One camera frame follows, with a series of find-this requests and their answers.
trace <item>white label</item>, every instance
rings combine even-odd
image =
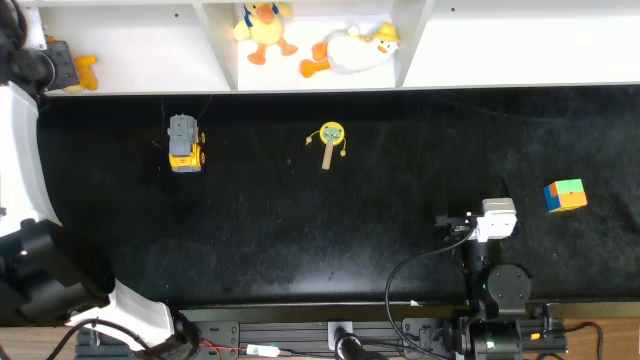
[[[275,346],[249,344],[247,345],[247,355],[278,357],[278,355],[280,355],[280,349]]]

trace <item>yellow hat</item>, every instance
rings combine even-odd
[[[400,38],[396,35],[396,27],[389,24],[384,23],[380,26],[380,30],[377,33],[371,35],[372,38],[380,39],[382,41],[393,41],[400,42]]]

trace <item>blue cube face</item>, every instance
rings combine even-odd
[[[551,187],[544,188],[544,198],[547,200],[547,209],[549,211],[556,210],[560,207],[560,198],[558,196],[551,196]]]

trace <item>wooden handle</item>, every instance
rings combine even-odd
[[[322,158],[322,168],[329,170],[331,167],[331,155],[333,155],[333,141],[327,141],[327,146],[324,148],[324,158]]]

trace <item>orange beak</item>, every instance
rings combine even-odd
[[[273,22],[273,8],[271,4],[263,4],[256,11],[258,18],[265,24],[271,24]]]

